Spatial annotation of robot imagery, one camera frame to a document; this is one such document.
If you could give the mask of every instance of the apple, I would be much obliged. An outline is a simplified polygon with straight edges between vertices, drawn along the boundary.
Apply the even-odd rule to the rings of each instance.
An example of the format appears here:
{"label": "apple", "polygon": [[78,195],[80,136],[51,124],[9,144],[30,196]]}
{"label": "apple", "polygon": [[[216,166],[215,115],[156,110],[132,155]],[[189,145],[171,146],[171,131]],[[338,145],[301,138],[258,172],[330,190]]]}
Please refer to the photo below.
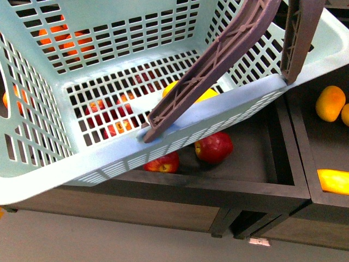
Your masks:
{"label": "apple", "polygon": [[[108,106],[109,108],[112,106],[111,102],[106,102],[106,104],[107,104],[107,106]],[[96,112],[99,112],[98,108],[99,108],[100,110],[104,110],[104,109],[106,108],[102,100],[97,100],[97,103],[92,102],[92,103],[89,104],[89,106],[91,107],[92,114],[93,114],[93,113],[96,113]],[[111,110],[110,113],[111,113],[111,115],[112,115],[112,117],[113,117],[114,119],[117,118],[116,112],[115,112],[114,110]],[[85,110],[85,115],[88,116],[89,114],[91,114],[90,109],[89,109],[89,108],[86,108],[86,110]],[[108,122],[111,121],[111,119],[109,118],[108,112],[102,113],[102,116],[103,116],[104,121],[105,121],[106,123],[108,123]],[[96,115],[96,116],[94,117],[94,119],[96,120],[96,123],[97,123],[98,126],[101,126],[101,125],[103,124],[103,121],[102,121],[102,118],[101,118],[100,115]],[[88,124],[89,124],[91,127],[94,127],[94,122],[93,122],[93,119],[92,119],[92,118],[88,118],[88,119],[87,119],[87,122],[88,122]]]}
{"label": "apple", "polygon": [[[124,123],[124,125],[122,125],[121,124],[121,122],[116,122],[115,123],[115,125],[109,125],[108,126],[108,129],[109,129],[109,133],[110,133],[110,135],[113,137],[113,136],[116,136],[116,130],[117,130],[117,132],[119,133],[119,134],[122,134],[122,133],[124,133],[125,132],[125,129],[126,129],[126,131],[129,131],[129,130],[131,130],[132,129],[132,125],[131,125],[131,123],[130,123],[130,121],[129,120],[127,120],[127,119],[125,119],[124,121],[123,121],[123,123]],[[104,130],[104,138],[105,139],[107,139],[107,138],[109,138],[109,135],[108,135],[108,132],[107,132],[107,130]]]}
{"label": "apple", "polygon": [[[130,100],[135,99],[135,96],[131,92],[127,92],[127,96],[129,97]],[[120,99],[118,99],[116,101],[116,104],[119,105],[121,103],[127,102],[127,100],[128,100],[127,96],[125,94],[122,94],[120,97],[121,101],[120,101]],[[126,111],[129,115],[133,114],[133,111],[132,111],[130,104],[125,104],[125,108],[126,108]],[[118,107],[118,111],[119,111],[121,117],[126,116],[125,111],[122,108],[122,106]]]}
{"label": "apple", "polygon": [[195,142],[197,157],[209,164],[218,164],[233,152],[233,143],[227,133],[217,132]]}
{"label": "apple", "polygon": [[145,171],[175,173],[179,168],[179,155],[176,151],[159,157],[143,166]]}
{"label": "apple", "polygon": [[[144,81],[149,81],[149,77],[146,73],[141,73],[141,75],[142,75]],[[155,79],[155,75],[152,71],[149,71],[149,76],[151,77],[151,79]],[[140,75],[135,75],[135,77],[136,77],[136,82],[138,84],[143,83],[143,80],[142,80]],[[148,89],[151,93],[155,92],[155,88],[153,87],[152,84],[149,83],[149,84],[147,84],[147,86],[148,86]],[[148,94],[148,91],[147,91],[145,86],[141,86],[141,90],[143,91],[143,94]]]}

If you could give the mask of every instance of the plastic basket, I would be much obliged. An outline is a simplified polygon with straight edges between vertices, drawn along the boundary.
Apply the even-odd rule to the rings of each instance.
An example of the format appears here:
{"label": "plastic basket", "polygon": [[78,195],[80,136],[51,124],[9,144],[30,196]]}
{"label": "plastic basket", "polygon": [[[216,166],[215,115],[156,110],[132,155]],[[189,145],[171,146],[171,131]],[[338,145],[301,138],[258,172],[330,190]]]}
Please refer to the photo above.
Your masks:
{"label": "plastic basket", "polygon": [[[272,23],[213,86],[221,95],[194,104],[145,144],[141,124],[163,88],[184,74],[242,4],[1,0],[0,92],[6,91],[9,109],[0,107],[0,205],[61,184],[102,183],[234,125],[289,88],[349,63],[349,32],[324,10],[303,71],[287,86],[279,75],[284,30]],[[57,26],[64,30],[52,29]],[[118,104],[128,92],[134,99]],[[99,100],[106,108],[87,115]]]}

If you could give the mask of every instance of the dark wooden shelf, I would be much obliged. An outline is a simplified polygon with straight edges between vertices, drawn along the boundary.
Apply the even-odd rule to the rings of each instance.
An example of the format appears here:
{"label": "dark wooden shelf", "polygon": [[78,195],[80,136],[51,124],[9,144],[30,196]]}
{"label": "dark wooden shelf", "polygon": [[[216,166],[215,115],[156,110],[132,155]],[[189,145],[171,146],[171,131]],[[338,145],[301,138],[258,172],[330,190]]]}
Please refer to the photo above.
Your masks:
{"label": "dark wooden shelf", "polygon": [[349,196],[323,192],[317,175],[317,169],[349,171],[349,127],[340,117],[328,123],[315,112],[318,96],[329,85],[342,88],[348,102],[348,82],[347,65],[286,95],[311,196],[311,205],[297,212],[295,217],[349,224]]}
{"label": "dark wooden shelf", "polygon": [[260,237],[349,251],[348,231],[349,225],[290,217]]}
{"label": "dark wooden shelf", "polygon": [[[162,205],[168,206],[169,210],[174,208],[171,203],[190,205],[194,209],[201,206],[207,207],[199,210],[211,218],[212,225],[208,228],[206,220],[205,230],[193,224],[190,230],[200,229],[221,236],[236,220],[234,234],[245,238],[259,227],[280,216],[288,216],[309,202],[310,195],[283,97],[225,131],[232,138],[234,152],[219,165],[202,164],[190,145],[179,150],[181,168],[177,174],[138,168],[94,187],[60,186],[6,208],[124,222],[127,221],[124,217],[129,217],[134,223],[137,210],[127,209],[126,215],[119,213],[118,201],[144,200],[152,206],[149,212],[154,210],[155,213],[161,213],[156,208],[159,203],[167,203]],[[163,219],[169,215],[162,214]],[[162,226],[154,224],[155,220],[149,218],[144,209],[139,210],[138,216],[139,223],[152,221],[150,224]],[[174,216],[178,216],[179,223],[173,226],[183,228],[182,215],[177,212]]]}

